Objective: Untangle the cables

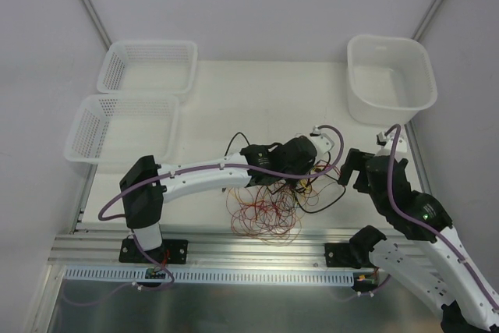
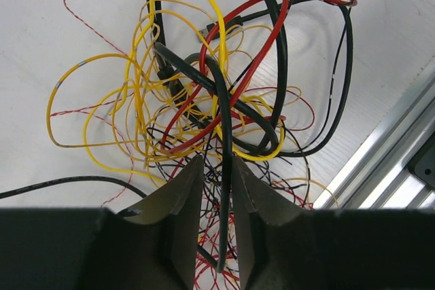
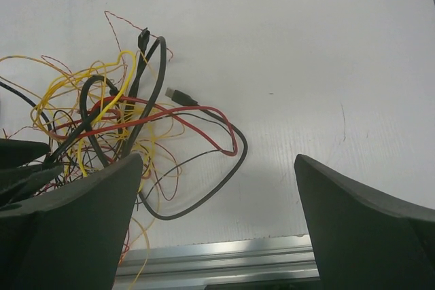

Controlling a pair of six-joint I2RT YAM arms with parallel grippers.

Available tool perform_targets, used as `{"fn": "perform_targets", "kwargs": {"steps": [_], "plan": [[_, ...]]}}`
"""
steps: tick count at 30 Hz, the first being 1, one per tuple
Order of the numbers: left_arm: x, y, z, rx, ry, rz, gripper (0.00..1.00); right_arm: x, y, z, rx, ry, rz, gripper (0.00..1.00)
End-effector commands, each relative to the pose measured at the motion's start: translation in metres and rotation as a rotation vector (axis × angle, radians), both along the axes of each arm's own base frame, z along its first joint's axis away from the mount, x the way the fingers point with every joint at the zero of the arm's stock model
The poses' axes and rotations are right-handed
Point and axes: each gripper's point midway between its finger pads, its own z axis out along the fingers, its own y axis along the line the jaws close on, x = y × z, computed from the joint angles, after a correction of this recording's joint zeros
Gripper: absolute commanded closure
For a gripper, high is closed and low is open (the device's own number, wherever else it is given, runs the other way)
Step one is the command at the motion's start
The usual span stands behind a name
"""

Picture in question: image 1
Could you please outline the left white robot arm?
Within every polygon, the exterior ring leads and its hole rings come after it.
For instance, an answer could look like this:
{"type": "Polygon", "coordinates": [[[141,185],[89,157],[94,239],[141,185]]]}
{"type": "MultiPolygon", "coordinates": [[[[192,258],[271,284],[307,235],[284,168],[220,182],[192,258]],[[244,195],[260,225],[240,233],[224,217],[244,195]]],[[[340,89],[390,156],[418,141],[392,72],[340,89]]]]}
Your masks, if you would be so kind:
{"type": "Polygon", "coordinates": [[[295,185],[289,175],[307,175],[331,149],[324,136],[296,136],[272,145],[249,145],[241,151],[201,165],[170,171],[163,181],[161,166],[154,157],[141,157],[119,183],[126,225],[138,241],[129,246],[136,263],[168,259],[159,221],[163,204],[180,197],[208,190],[270,186],[280,180],[295,185]]]}

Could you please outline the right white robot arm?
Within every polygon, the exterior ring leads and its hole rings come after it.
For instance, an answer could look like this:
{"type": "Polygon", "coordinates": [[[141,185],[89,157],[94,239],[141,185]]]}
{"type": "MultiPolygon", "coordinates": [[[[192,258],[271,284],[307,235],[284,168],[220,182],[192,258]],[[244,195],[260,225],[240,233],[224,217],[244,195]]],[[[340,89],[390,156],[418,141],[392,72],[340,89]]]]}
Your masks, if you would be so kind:
{"type": "Polygon", "coordinates": [[[498,293],[474,269],[452,220],[441,203],[414,190],[406,178],[407,159],[391,161],[351,149],[339,183],[359,175],[354,188],[367,194],[377,212],[431,262],[435,274],[402,253],[383,232],[361,228],[337,257],[344,267],[378,267],[403,284],[441,320],[445,332],[496,332],[498,293]]]}

